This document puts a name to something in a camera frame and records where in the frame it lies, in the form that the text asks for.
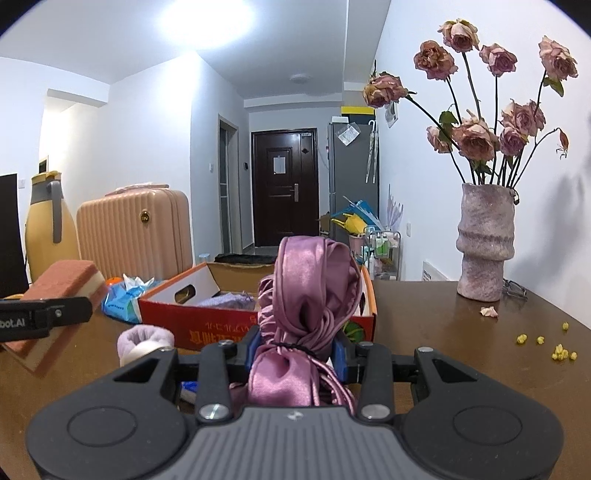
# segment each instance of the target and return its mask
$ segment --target thermos handle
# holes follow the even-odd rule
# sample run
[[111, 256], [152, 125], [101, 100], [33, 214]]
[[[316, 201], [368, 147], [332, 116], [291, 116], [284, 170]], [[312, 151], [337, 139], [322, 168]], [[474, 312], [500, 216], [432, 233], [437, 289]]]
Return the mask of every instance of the thermos handle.
[[53, 217], [53, 243], [61, 243], [61, 183], [57, 180], [49, 182], [47, 186], [51, 196], [51, 209]]

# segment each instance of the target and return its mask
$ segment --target pink textured vase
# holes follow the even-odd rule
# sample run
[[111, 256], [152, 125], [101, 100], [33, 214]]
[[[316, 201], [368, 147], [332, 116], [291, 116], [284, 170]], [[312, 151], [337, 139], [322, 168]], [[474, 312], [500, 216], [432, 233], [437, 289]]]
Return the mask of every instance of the pink textured vase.
[[462, 185], [462, 219], [456, 246], [464, 254], [457, 292], [479, 301], [497, 301], [503, 290], [505, 260], [515, 249], [515, 205], [498, 185]]

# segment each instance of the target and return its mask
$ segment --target bottle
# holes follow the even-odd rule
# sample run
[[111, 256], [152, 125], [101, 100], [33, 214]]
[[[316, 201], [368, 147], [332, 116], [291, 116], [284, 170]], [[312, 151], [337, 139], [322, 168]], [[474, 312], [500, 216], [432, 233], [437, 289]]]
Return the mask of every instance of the bottle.
[[375, 279], [375, 256], [373, 252], [369, 256], [369, 278]]
[[59, 172], [33, 177], [25, 249], [33, 282], [58, 260], [80, 259], [76, 226], [64, 202]]

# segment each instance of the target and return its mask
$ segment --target rose stem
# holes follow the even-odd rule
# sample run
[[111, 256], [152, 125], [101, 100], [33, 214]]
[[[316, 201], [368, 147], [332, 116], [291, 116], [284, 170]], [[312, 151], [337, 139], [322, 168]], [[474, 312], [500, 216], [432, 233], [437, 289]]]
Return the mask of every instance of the rose stem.
[[544, 70], [544, 74], [542, 75], [542, 82], [540, 83], [540, 89], [538, 90], [538, 103], [535, 104], [534, 119], [535, 114], [538, 113], [538, 109], [540, 108], [540, 98], [542, 97], [542, 88], [544, 87], [544, 80], [546, 80], [546, 73], [546, 70]]
[[515, 182], [513, 183], [513, 187], [515, 188], [517, 186], [517, 183], [521, 180], [521, 176], [523, 175], [523, 172], [525, 172], [525, 169], [527, 168], [527, 165], [529, 165], [531, 157], [534, 156], [534, 152], [535, 149], [538, 148], [538, 145], [542, 143], [542, 140], [545, 139], [548, 135], [551, 135], [555, 132], [557, 132], [558, 130], [560, 130], [560, 128], [555, 128], [554, 130], [552, 130], [551, 132], [546, 133], [542, 138], [540, 138], [539, 142], [536, 142], [534, 145], [534, 149], [531, 151], [530, 157], [527, 159], [527, 162], [525, 162], [525, 166], [523, 167], [523, 170], [521, 170], [521, 173], [519, 174], [519, 177], [517, 177], [517, 180], [515, 180]]
[[496, 175], [496, 152], [495, 152], [495, 158], [492, 161], [491, 185], [492, 185], [492, 181], [495, 179], [495, 175]]
[[[455, 142], [452, 140], [452, 138], [451, 138], [451, 137], [450, 137], [450, 136], [447, 134], [447, 132], [444, 130], [444, 128], [443, 128], [443, 127], [442, 127], [442, 126], [439, 124], [439, 122], [438, 122], [437, 120], [435, 120], [435, 119], [433, 118], [433, 116], [432, 116], [432, 115], [431, 115], [429, 112], [427, 112], [427, 111], [426, 111], [426, 110], [425, 110], [425, 109], [424, 109], [422, 106], [420, 106], [420, 105], [418, 104], [418, 102], [416, 102], [416, 101], [415, 101], [415, 99], [414, 99], [413, 97], [411, 97], [410, 95], [407, 95], [407, 96], [406, 96], [406, 97], [404, 97], [404, 98], [406, 98], [406, 100], [408, 100], [409, 102], [411, 102], [411, 103], [413, 103], [414, 105], [416, 105], [416, 106], [417, 106], [417, 107], [418, 107], [418, 108], [419, 108], [419, 109], [420, 109], [420, 110], [421, 110], [421, 111], [422, 111], [422, 112], [423, 112], [425, 115], [427, 115], [427, 116], [428, 116], [428, 117], [431, 119], [431, 121], [432, 121], [432, 122], [433, 122], [435, 125], [437, 125], [438, 129], [439, 129], [441, 132], [443, 132], [443, 135], [445, 135], [445, 136], [447, 137], [447, 139], [448, 139], [448, 140], [449, 140], [449, 141], [452, 143], [452, 145], [453, 145], [454, 147], [456, 147], [458, 150], [460, 150], [460, 147], [458, 147], [458, 146], [457, 146], [457, 143], [455, 143]], [[454, 164], [456, 165], [456, 168], [457, 168], [457, 170], [458, 170], [458, 171], [460, 171], [460, 168], [459, 168], [459, 167], [457, 166], [457, 164], [456, 164], [456, 160], [453, 160], [453, 162], [454, 162]], [[463, 177], [463, 175], [461, 174], [461, 172], [460, 172], [460, 177], [462, 177], [462, 180], [463, 180], [463, 182], [464, 182], [464, 183], [466, 183], [466, 180], [464, 180], [464, 177]]]
[[482, 118], [482, 114], [480, 113], [480, 103], [478, 102], [476, 91], [474, 90], [474, 82], [472, 82], [472, 74], [470, 73], [470, 66], [468, 65], [468, 57], [466, 57], [466, 52], [462, 52], [462, 57], [464, 57], [464, 63], [466, 63], [468, 81], [470, 82], [470, 87], [472, 88], [472, 95], [474, 95], [474, 100], [476, 101], [476, 111], [478, 112], [478, 118]]
[[[496, 135], [496, 125], [497, 119], [499, 118], [499, 77], [495, 75], [495, 135]], [[492, 162], [492, 172], [493, 175], [491, 176], [491, 185], [492, 181], [495, 179], [495, 169], [496, 169], [496, 152], [495, 152], [495, 159]]]
[[496, 184], [500, 185], [501, 184], [501, 175], [503, 175], [504, 171], [505, 171], [505, 163], [507, 161], [507, 155], [503, 155], [503, 161], [501, 162], [501, 171], [499, 172], [499, 176], [496, 180]]
[[507, 164], [509, 163], [508, 158], [505, 156], [503, 158], [503, 186], [507, 186]]
[[507, 180], [507, 186], [512, 188], [511, 181], [515, 180], [517, 176], [517, 170], [519, 170], [519, 166], [521, 165], [521, 157], [523, 156], [523, 152], [525, 151], [525, 147], [521, 149], [519, 154], [515, 157], [515, 162], [513, 163], [513, 168], [509, 172], [509, 179]]
[[466, 183], [466, 180], [464, 179], [464, 175], [462, 175], [462, 171], [460, 170], [460, 167], [457, 166], [456, 159], [453, 158], [453, 153], [452, 153], [451, 148], [449, 149], [449, 154], [452, 156], [453, 164], [456, 166], [456, 170], [460, 174], [460, 178], [462, 179], [462, 183]]
[[462, 119], [460, 118], [460, 108], [457, 105], [457, 99], [456, 99], [456, 94], [453, 93], [453, 88], [452, 88], [452, 81], [449, 79], [449, 77], [446, 78], [446, 82], [449, 85], [449, 89], [452, 91], [452, 97], [453, 97], [453, 103], [456, 105], [456, 113], [457, 113], [457, 121], [461, 122]]
[[420, 110], [421, 110], [421, 111], [422, 111], [422, 112], [423, 112], [425, 115], [427, 115], [427, 116], [428, 116], [428, 117], [431, 119], [431, 121], [432, 121], [432, 122], [433, 122], [435, 125], [437, 125], [438, 129], [439, 129], [440, 131], [442, 131], [442, 132], [443, 132], [443, 135], [445, 135], [445, 136], [447, 137], [447, 139], [448, 139], [448, 140], [449, 140], [449, 141], [452, 143], [452, 145], [453, 145], [454, 147], [456, 147], [458, 150], [460, 150], [460, 147], [458, 147], [458, 146], [457, 146], [457, 143], [455, 143], [455, 142], [452, 140], [452, 138], [451, 138], [451, 137], [450, 137], [450, 136], [447, 134], [447, 132], [446, 132], [446, 131], [443, 129], [443, 127], [442, 127], [442, 126], [439, 124], [439, 122], [438, 122], [437, 120], [435, 120], [435, 119], [433, 118], [433, 116], [432, 116], [432, 115], [431, 115], [429, 112], [427, 112], [427, 111], [426, 111], [426, 110], [425, 110], [425, 109], [424, 109], [422, 106], [420, 106], [420, 105], [419, 105], [419, 104], [418, 104], [418, 103], [415, 101], [415, 99], [414, 99], [413, 97], [411, 97], [410, 95], [407, 95], [407, 96], [406, 96], [406, 97], [404, 97], [404, 98], [406, 98], [406, 100], [408, 100], [409, 102], [411, 102], [411, 103], [413, 103], [414, 105], [416, 105], [417, 107], [419, 107], [419, 109], [420, 109]]

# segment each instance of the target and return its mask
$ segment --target eyeglasses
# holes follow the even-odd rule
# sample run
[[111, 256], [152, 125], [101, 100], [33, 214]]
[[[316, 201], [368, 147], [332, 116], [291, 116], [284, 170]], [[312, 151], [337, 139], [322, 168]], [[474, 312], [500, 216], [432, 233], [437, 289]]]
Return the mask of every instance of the eyeglasses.
[[503, 293], [509, 297], [527, 300], [527, 290], [517, 282], [503, 278]]

